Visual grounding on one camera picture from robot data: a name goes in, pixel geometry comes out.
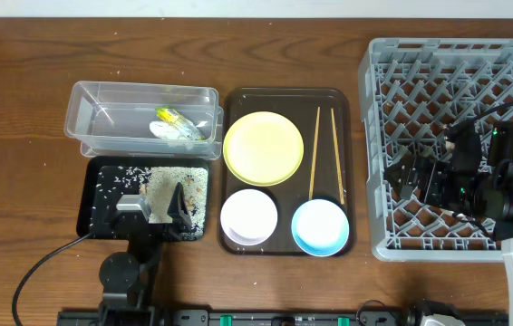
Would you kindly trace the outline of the white bowl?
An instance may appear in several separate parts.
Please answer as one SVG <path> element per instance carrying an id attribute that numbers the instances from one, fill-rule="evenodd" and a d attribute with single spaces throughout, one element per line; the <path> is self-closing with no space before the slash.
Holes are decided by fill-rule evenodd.
<path id="1" fill-rule="evenodd" d="M 231 195 L 220 213 L 225 235 L 238 245 L 259 245 L 276 230 L 278 213 L 273 199 L 256 189 L 243 189 Z"/>

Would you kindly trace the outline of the white tissue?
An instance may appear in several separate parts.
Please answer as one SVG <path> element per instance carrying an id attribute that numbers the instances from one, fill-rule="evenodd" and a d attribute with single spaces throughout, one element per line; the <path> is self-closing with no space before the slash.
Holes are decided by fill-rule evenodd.
<path id="1" fill-rule="evenodd" d="M 152 121 L 149 124 L 150 132 L 158 139 L 165 140 L 185 140 L 189 139 L 189 134 L 178 125 L 169 124 L 163 120 Z"/>

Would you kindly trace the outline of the green yellow snack wrapper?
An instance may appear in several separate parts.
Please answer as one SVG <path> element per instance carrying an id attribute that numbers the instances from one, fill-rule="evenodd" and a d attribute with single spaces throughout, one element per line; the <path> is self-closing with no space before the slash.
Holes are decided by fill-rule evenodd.
<path id="1" fill-rule="evenodd" d="M 189 134 L 189 139 L 185 140 L 196 141 L 206 139 L 202 132 L 190 120 L 170 107 L 164 106 L 157 108 L 156 115 L 159 118 L 158 120 L 163 120 L 169 124 L 182 127 Z"/>

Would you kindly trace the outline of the yellow plate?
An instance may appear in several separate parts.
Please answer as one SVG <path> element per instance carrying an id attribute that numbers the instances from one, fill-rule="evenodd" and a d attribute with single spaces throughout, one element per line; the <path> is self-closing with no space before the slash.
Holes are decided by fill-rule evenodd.
<path id="1" fill-rule="evenodd" d="M 271 111 L 249 113 L 228 129 L 223 156 L 239 180 L 270 187 L 288 180 L 304 157 L 303 136 L 287 117 Z"/>

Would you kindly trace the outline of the light blue bowl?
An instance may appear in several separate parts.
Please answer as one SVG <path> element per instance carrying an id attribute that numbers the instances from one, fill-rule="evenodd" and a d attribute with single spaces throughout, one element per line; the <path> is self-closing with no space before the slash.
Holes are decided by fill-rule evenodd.
<path id="1" fill-rule="evenodd" d="M 328 257 L 345 247 L 350 226 L 346 213 L 337 204 L 325 199 L 313 199 L 296 209 L 291 233 L 297 246 L 305 253 Z"/>

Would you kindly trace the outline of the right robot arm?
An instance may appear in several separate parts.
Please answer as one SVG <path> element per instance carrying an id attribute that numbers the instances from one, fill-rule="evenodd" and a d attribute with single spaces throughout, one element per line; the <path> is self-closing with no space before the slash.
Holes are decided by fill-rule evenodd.
<path id="1" fill-rule="evenodd" d="M 384 179 L 396 195 L 419 194 L 425 205 L 451 212 L 461 222 L 495 223 L 491 237 L 501 243 L 508 277 L 509 323 L 513 325 L 513 122 L 499 121 L 490 133 L 489 153 L 482 153 L 472 120 L 446 130 L 452 157 L 443 162 L 406 156 L 386 168 Z"/>

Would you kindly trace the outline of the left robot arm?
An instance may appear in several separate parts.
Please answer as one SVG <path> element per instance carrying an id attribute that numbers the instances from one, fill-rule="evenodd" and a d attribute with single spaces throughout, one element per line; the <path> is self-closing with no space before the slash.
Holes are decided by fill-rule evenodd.
<path id="1" fill-rule="evenodd" d="M 192 227 L 181 183 L 174 187 L 167 215 L 169 223 L 153 224 L 151 207 L 144 196 L 121 197 L 110 226 L 114 235 L 128 240 L 128 249 L 109 255 L 100 267 L 103 295 L 93 325 L 161 324 L 150 297 L 162 245 L 182 240 Z"/>

